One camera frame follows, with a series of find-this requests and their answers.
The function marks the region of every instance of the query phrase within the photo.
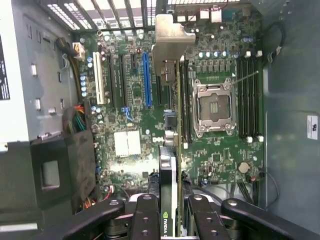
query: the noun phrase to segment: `sticker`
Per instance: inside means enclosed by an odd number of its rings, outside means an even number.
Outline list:
[[[309,116],[307,119],[307,138],[318,140],[318,116]]]
[[[4,57],[4,49],[2,47],[2,40],[0,35],[0,101],[1,100],[9,100],[9,86],[8,86],[8,78],[6,72],[6,64]]]

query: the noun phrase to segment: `metal bracket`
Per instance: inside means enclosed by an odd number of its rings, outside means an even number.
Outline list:
[[[174,23],[171,14],[158,14],[155,17],[155,45],[152,46],[155,74],[161,76],[165,72],[166,61],[178,61],[187,46],[195,41],[196,35],[185,32],[180,23]]]

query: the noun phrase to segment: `white connector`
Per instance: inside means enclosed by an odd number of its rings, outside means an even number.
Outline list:
[[[93,53],[93,70],[96,92],[96,103],[98,105],[105,104],[105,87],[102,76],[101,54],[99,52]]]

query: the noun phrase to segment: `green circuit board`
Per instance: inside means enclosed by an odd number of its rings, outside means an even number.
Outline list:
[[[232,81],[239,78],[238,55],[243,55],[246,50],[260,50],[261,42],[257,37],[260,30],[258,13],[252,12],[244,17],[241,11],[235,10],[225,12],[221,23],[188,25],[186,31],[196,34],[196,43],[189,46],[184,55],[185,61],[188,61],[188,88],[192,91],[196,79],[202,84],[218,84],[226,78]],[[151,49],[155,43],[155,33],[138,31],[136,35],[130,35],[103,32],[99,35],[82,34],[78,36],[80,38],[85,41],[86,59],[92,58],[93,52],[101,49],[107,56],[107,60],[102,62],[105,104],[97,104],[96,101],[95,73],[90,64],[92,60],[80,64],[80,74],[85,76],[84,98],[89,99],[93,107],[90,120],[96,160],[100,167],[98,176],[101,188],[110,183],[122,184],[126,189],[141,188],[148,182],[148,175],[158,170],[158,145],[163,145],[165,136],[164,110],[175,109],[177,104],[176,86],[159,86],[153,72]],[[146,106],[142,53],[149,55],[151,106]],[[252,81],[257,81],[257,117],[259,131],[263,134],[261,57],[254,62],[259,74]],[[197,137],[194,129],[190,128],[192,143],[184,144],[182,170],[189,173],[194,183],[203,179],[212,184],[245,181],[245,174],[238,171],[239,163],[248,163],[250,171],[247,175],[251,177],[255,177],[258,168],[263,165],[264,143],[247,143],[239,137],[238,123],[243,121],[238,112],[239,86],[234,86],[236,128],[231,135],[225,131],[214,131]],[[187,108],[193,114],[195,109],[191,94],[186,99],[189,101]],[[128,107],[130,119],[124,107]],[[140,154],[117,156],[115,133],[130,131],[139,134]]]

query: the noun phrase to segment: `cpu socket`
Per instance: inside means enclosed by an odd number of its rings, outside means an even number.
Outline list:
[[[230,78],[224,83],[193,83],[193,127],[198,138],[206,132],[232,135],[236,128],[235,89]]]

